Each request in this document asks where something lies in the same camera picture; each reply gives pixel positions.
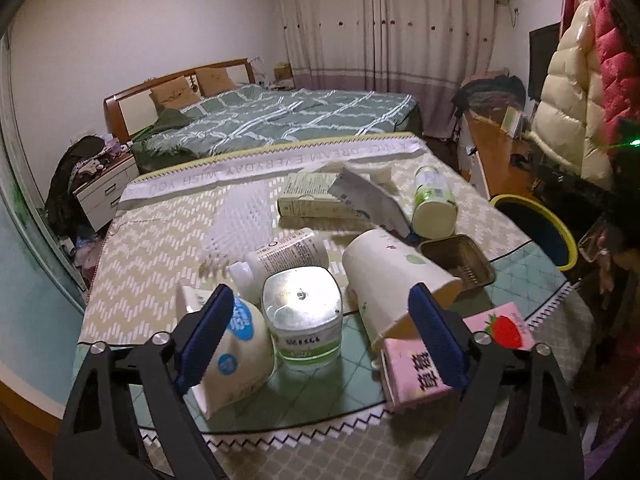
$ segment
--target white wall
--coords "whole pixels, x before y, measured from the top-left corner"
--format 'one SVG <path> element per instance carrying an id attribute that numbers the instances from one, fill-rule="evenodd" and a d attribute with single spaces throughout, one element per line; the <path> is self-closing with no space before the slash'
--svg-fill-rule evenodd
<path id="1" fill-rule="evenodd" d="M 494 53 L 489 70 L 508 67 L 511 75 L 516 75 L 529 84 L 529 32 L 560 21 L 562 0 L 511 0 L 510 10 L 498 7 L 495 31 Z M 519 16 L 515 27 L 511 27 L 514 9 Z"/>
<path id="2" fill-rule="evenodd" d="M 11 33 L 20 138 L 40 193 L 103 99 L 201 64 L 286 60 L 276 0 L 27 0 Z"/>

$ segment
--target white bag with blue logo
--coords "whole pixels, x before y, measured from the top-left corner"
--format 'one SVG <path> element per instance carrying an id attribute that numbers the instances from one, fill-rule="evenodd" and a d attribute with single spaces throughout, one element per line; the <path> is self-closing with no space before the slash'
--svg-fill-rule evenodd
<path id="1" fill-rule="evenodd" d="M 200 310 L 211 294 L 212 290 L 178 285 L 177 319 Z M 252 394 L 269 379 L 275 366 L 271 335 L 260 310 L 238 297 L 234 299 L 231 321 L 202 382 L 192 388 L 205 418 L 222 406 Z"/>

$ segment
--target green plaid bedspread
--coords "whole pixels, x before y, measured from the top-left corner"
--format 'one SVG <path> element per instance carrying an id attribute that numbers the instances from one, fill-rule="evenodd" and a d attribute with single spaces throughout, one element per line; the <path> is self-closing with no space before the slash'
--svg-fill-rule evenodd
<path id="1" fill-rule="evenodd" d="M 248 85 L 184 108 L 193 123 L 135 142 L 132 151 L 137 164 L 151 171 L 272 144 L 394 132 L 415 105 L 408 94 L 276 92 Z"/>

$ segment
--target pink and white curtain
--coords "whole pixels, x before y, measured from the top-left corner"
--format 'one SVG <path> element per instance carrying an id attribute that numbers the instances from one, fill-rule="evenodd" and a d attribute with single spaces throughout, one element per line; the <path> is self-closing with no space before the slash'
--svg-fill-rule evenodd
<path id="1" fill-rule="evenodd" d="M 448 135 L 451 99 L 485 72 L 495 0 L 280 0 L 298 88 L 404 92 L 424 128 Z"/>

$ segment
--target brown tray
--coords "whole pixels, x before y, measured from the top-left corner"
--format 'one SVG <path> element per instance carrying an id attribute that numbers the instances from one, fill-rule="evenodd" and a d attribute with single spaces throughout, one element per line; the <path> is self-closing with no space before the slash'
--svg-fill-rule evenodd
<path id="1" fill-rule="evenodd" d="M 491 285 L 495 270 L 476 243 L 466 235 L 422 242 L 418 250 L 449 274 L 462 280 L 463 292 Z"/>

